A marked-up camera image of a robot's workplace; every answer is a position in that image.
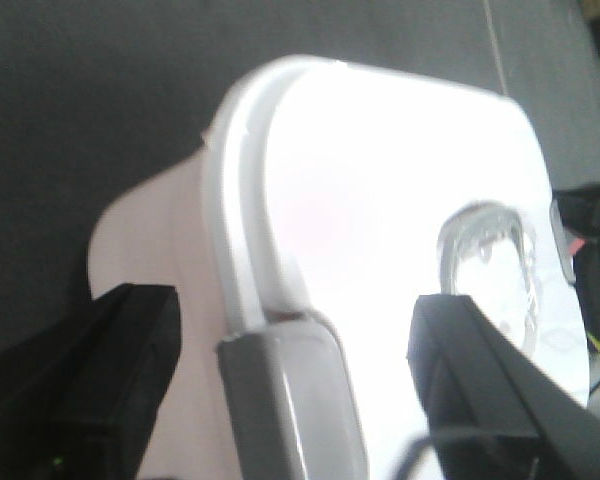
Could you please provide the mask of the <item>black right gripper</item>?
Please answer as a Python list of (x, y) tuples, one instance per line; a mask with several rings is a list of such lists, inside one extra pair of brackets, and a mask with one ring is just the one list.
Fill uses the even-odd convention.
[(553, 199), (562, 226), (575, 237), (568, 252), (588, 349), (600, 353), (600, 182), (555, 190)]

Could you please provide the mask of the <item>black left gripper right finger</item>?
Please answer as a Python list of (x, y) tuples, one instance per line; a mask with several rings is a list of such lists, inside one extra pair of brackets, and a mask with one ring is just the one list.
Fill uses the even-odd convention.
[(419, 297), (407, 360), (445, 478), (600, 479), (600, 420), (470, 297)]

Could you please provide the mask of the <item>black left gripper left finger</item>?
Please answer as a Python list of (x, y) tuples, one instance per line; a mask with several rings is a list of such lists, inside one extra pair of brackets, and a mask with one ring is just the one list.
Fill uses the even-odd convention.
[(0, 479), (134, 479), (181, 353), (172, 286), (121, 284), (0, 352)]

